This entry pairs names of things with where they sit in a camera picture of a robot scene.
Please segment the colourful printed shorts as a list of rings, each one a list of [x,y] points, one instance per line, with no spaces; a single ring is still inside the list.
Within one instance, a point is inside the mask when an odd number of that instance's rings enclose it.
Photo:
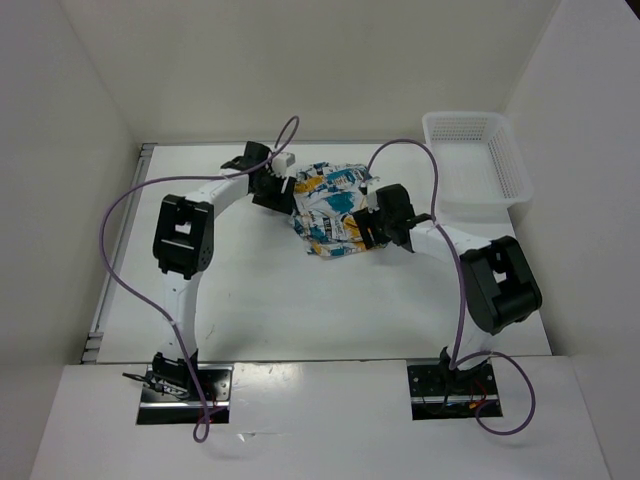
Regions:
[[[367,207],[363,164],[319,162],[296,170],[290,223],[309,255],[338,258],[366,250],[354,213]]]

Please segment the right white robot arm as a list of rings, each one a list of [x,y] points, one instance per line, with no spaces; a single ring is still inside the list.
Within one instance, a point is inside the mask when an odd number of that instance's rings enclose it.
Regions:
[[[459,287],[455,337],[440,353],[438,378],[447,393],[469,386],[491,356],[494,337],[542,306],[542,293],[519,242],[489,239],[418,214],[399,184],[369,191],[353,218],[367,249],[393,243],[412,253],[452,261]]]

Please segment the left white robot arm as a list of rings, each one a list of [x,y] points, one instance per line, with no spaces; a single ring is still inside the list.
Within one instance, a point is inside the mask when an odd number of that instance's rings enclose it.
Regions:
[[[197,296],[214,257],[215,220],[247,196],[259,206],[290,214],[295,180],[287,172],[294,163],[292,153],[274,153],[248,142],[243,154],[225,162],[215,179],[185,196],[167,195],[162,200],[152,253],[163,275],[163,311],[175,338],[154,355],[147,378],[155,389],[165,387],[180,400],[197,396]]]

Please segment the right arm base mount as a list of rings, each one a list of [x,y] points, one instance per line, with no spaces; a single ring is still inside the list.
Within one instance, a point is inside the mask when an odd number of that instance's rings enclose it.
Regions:
[[[502,417],[492,365],[485,362],[455,379],[437,362],[409,363],[407,377],[414,421]]]

